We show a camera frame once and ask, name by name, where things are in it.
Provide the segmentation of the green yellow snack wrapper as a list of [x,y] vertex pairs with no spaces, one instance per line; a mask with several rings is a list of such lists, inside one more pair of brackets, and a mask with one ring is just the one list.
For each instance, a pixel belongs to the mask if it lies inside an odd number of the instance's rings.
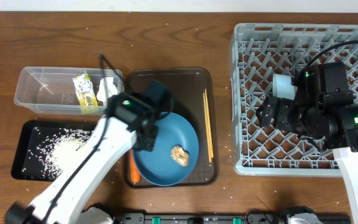
[[98,112],[98,101],[93,90],[93,83],[87,73],[73,78],[75,93],[81,106],[81,114]]

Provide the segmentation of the brown food scrap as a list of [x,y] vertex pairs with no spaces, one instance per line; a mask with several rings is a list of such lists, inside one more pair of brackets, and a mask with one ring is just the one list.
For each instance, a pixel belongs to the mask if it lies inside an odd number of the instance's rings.
[[185,167],[190,162],[190,155],[181,146],[174,146],[171,150],[171,158],[179,165]]

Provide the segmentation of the white napkin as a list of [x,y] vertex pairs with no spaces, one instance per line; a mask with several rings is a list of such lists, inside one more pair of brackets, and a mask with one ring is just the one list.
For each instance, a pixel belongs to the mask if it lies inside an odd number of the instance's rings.
[[108,98],[118,94],[118,89],[114,84],[114,77],[102,78],[99,83],[99,90],[96,94],[96,99],[106,106]]

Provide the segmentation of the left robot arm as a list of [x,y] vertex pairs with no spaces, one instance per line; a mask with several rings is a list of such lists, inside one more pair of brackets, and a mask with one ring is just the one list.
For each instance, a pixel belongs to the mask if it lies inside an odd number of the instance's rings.
[[153,151],[158,133],[156,121],[173,106],[170,90],[152,81],[142,93],[113,95],[104,116],[73,161],[28,207],[14,203],[5,223],[114,223],[114,217],[85,204],[112,166],[127,151]]

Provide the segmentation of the light blue rice bowl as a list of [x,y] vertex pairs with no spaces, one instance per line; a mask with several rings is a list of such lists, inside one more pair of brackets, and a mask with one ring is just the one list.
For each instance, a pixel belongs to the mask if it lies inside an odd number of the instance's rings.
[[286,98],[288,100],[295,99],[295,86],[291,84],[291,76],[275,73],[273,75],[273,96],[278,98]]

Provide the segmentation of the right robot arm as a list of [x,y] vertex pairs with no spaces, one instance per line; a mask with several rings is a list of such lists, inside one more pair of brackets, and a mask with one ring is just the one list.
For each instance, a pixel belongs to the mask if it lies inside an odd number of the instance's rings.
[[292,81],[292,100],[267,97],[257,109],[261,126],[273,125],[309,142],[323,139],[344,180],[354,223],[358,223],[358,103],[342,62],[307,66]]

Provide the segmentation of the blue plate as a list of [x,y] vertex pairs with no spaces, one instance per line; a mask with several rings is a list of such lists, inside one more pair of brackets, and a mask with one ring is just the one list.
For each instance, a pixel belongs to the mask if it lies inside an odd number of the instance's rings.
[[[196,166],[200,151],[198,137],[190,122],[176,113],[169,114],[155,124],[158,134],[153,150],[133,151],[134,162],[148,182],[159,186],[175,185],[185,180]],[[189,155],[186,166],[172,158],[176,146]]]

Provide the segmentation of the orange carrot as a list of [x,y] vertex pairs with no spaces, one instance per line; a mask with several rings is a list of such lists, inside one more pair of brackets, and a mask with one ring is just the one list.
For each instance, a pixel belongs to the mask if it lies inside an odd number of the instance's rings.
[[137,166],[135,164],[134,160],[134,151],[131,149],[129,154],[130,157],[130,175],[131,175],[131,181],[136,184],[140,181],[140,173],[137,169]]

